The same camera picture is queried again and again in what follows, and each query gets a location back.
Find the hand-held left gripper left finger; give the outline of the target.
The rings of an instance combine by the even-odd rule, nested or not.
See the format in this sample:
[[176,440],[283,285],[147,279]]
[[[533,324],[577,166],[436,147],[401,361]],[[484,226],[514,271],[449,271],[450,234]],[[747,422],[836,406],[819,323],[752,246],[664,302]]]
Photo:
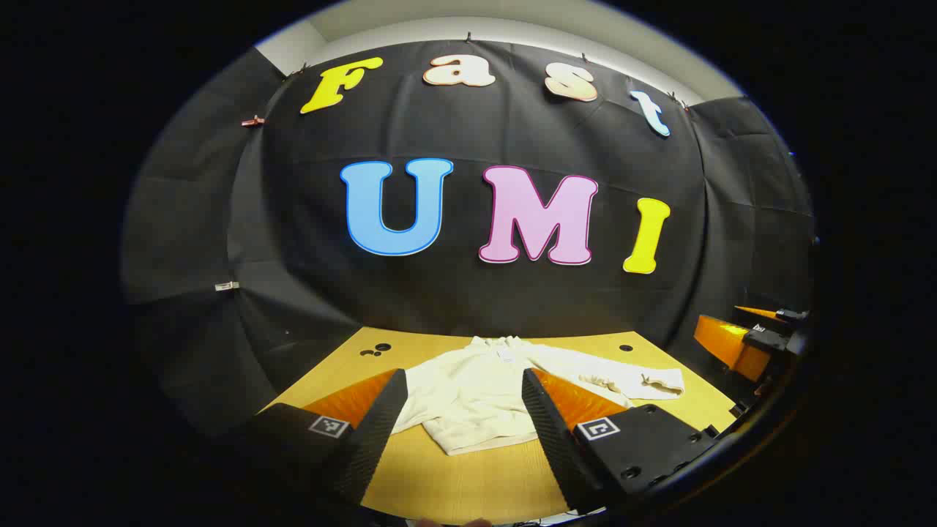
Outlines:
[[275,490],[359,506],[407,399],[407,373],[392,368],[305,406],[271,404],[220,444]]

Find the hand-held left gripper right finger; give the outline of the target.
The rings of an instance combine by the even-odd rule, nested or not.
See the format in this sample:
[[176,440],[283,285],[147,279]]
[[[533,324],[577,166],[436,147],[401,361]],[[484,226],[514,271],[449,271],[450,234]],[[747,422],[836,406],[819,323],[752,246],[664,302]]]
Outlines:
[[669,484],[717,443],[655,404],[630,409],[571,381],[526,368],[521,392],[569,508],[636,513],[658,504]]

